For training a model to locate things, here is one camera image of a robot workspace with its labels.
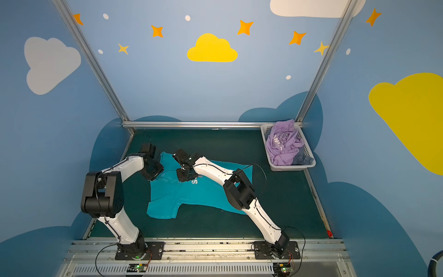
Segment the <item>teal printed t-shirt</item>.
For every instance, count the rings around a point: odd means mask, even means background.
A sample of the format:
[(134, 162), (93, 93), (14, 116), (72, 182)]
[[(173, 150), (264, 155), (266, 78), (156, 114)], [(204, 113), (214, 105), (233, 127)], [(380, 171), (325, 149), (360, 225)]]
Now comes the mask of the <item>teal printed t-shirt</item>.
[(164, 172), (151, 182), (151, 200), (147, 208), (147, 215), (151, 218), (175, 219), (182, 204), (214, 207), (245, 215), (228, 202), (223, 187), (217, 182), (205, 176), (179, 182), (176, 170), (180, 165), (172, 154), (162, 152), (160, 163)]

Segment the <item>white plastic laundry basket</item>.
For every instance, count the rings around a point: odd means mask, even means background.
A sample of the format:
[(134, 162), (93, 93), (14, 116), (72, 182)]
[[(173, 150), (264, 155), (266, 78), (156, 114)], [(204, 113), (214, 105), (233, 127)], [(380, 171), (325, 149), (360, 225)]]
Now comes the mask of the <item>white plastic laundry basket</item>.
[(261, 134), (273, 172), (301, 171), (316, 165), (302, 128), (294, 120), (265, 123)]

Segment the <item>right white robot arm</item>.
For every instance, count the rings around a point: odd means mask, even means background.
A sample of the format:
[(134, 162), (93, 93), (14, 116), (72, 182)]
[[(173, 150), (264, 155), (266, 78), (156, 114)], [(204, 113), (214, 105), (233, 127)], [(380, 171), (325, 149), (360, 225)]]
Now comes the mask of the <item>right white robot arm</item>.
[(190, 181), (204, 176), (221, 185), (233, 208), (243, 211), (257, 226), (265, 240), (266, 255), (281, 259), (289, 245), (289, 236), (265, 212), (244, 169), (229, 170), (200, 154), (188, 154), (183, 149), (173, 153), (180, 168), (179, 181)]

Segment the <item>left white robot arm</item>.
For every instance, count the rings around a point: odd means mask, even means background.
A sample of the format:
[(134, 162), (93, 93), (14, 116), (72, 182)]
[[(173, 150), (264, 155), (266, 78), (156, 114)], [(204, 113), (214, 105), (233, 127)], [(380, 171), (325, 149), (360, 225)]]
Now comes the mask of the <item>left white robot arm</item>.
[(85, 177), (81, 210), (98, 219), (117, 239), (116, 260), (160, 260), (163, 242), (146, 242), (143, 232), (136, 227), (124, 209), (123, 183), (132, 175), (141, 173), (153, 181), (164, 171), (155, 159), (156, 146), (144, 144), (139, 152), (131, 154), (114, 166)]

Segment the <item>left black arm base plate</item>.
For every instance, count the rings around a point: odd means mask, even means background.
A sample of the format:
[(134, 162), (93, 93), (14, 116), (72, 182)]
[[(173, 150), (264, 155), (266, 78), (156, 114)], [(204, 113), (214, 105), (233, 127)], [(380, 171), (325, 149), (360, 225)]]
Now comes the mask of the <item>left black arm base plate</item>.
[(141, 261), (161, 260), (165, 243), (163, 241), (133, 243), (130, 245), (117, 245), (115, 260)]

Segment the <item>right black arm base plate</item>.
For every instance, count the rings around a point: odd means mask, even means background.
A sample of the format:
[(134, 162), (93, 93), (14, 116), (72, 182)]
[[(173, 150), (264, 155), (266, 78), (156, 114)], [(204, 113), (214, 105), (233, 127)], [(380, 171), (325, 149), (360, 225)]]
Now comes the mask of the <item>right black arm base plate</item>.
[(297, 242), (289, 241), (287, 246), (280, 249), (266, 241), (255, 241), (251, 245), (256, 260), (299, 260), (301, 249)]

